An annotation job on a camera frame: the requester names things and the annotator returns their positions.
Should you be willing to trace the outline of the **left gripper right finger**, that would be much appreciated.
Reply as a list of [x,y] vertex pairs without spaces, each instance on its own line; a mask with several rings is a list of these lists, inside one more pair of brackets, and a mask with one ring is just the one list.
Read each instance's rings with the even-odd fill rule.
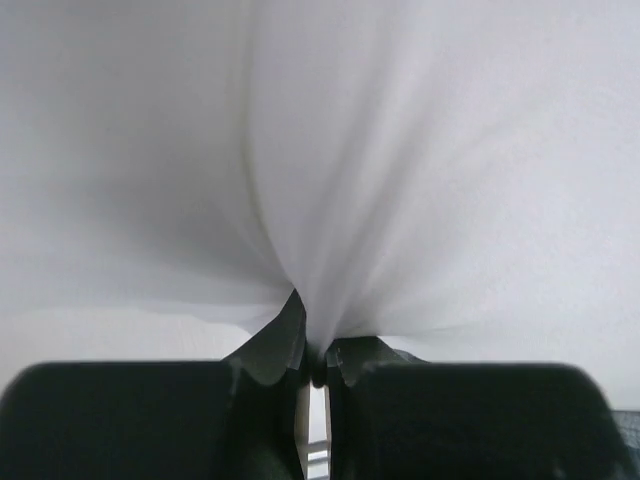
[[559,364],[411,361],[375,337],[327,352],[334,479],[626,479],[596,384]]

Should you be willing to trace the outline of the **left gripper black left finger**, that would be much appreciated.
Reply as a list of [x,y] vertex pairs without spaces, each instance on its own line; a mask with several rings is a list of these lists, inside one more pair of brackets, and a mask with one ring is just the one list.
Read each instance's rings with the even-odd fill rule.
[[50,362],[1,399],[5,479],[300,479],[305,310],[220,360]]

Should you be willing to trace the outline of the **white pillow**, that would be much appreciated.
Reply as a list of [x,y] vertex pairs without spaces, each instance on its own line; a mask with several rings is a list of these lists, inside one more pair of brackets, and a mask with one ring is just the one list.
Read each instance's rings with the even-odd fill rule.
[[639,327],[635,1],[5,1],[1,308]]

